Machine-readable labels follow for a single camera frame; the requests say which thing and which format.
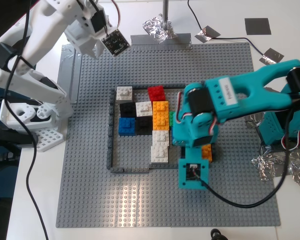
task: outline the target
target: label sticker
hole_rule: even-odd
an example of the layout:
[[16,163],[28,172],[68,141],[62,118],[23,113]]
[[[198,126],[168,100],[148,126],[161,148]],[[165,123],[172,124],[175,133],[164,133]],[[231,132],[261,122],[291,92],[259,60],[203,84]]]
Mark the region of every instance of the label sticker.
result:
[[223,97],[225,99],[226,105],[234,105],[237,104],[237,98],[234,91],[234,88],[232,87],[232,84],[230,82],[230,79],[228,77],[219,79],[219,84],[222,90]]

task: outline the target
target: metal pole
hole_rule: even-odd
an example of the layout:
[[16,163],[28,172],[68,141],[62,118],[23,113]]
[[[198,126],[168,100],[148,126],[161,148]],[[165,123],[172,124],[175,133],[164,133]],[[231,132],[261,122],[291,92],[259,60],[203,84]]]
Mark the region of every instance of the metal pole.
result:
[[163,28],[167,29],[169,0],[163,0],[162,23]]

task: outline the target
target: red lego brick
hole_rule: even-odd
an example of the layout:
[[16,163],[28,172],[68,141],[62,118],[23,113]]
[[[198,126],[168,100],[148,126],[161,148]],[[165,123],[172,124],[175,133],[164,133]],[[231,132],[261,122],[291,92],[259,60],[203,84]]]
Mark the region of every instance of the red lego brick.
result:
[[164,86],[148,87],[148,94],[151,102],[159,102],[166,100]]

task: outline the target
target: table surface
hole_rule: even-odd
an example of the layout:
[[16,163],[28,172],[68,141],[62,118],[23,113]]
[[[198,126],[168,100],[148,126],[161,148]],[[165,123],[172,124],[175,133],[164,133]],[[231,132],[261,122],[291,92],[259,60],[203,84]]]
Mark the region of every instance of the table surface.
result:
[[[116,24],[118,16],[111,3],[101,3]],[[209,25],[221,33],[221,37],[247,37],[244,18],[268,18],[271,35],[250,35],[248,38],[262,51],[273,48],[284,55],[282,61],[300,60],[300,0],[193,0],[195,11],[202,27]],[[143,22],[162,12],[162,2],[121,2],[119,29],[131,42],[130,35],[143,35]],[[192,43],[200,44],[194,37],[199,27],[188,9],[186,1],[169,3],[169,19],[176,33],[191,33]],[[230,41],[211,40],[211,43]],[[64,35],[54,48],[37,64],[37,70],[52,80],[58,79],[61,46],[68,44]],[[251,47],[254,70],[263,66],[261,57]],[[276,90],[284,86],[284,79],[269,84]],[[67,132],[67,122],[62,124],[62,133]],[[29,184],[40,208],[50,240],[95,240],[129,239],[184,240],[189,234],[195,239],[210,239],[210,227],[116,227],[116,228],[56,228],[60,182],[64,160],[65,142],[38,153]],[[32,149],[23,149],[16,179],[7,240],[45,239],[39,217],[26,189],[26,174],[33,157]],[[300,186],[288,176],[276,194],[281,226],[278,227],[219,227],[229,240],[300,240]]]

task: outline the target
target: orange lego brick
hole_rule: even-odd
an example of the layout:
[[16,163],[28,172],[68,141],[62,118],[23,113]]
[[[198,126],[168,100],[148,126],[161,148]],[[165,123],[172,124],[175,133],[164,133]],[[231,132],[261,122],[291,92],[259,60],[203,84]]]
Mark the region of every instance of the orange lego brick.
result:
[[152,111],[157,113],[169,114],[169,102],[168,101],[154,101]]
[[157,112],[153,114],[153,130],[169,131],[169,112]]
[[209,163],[212,163],[212,149],[211,144],[204,145],[201,147],[201,153],[203,159],[208,159]]

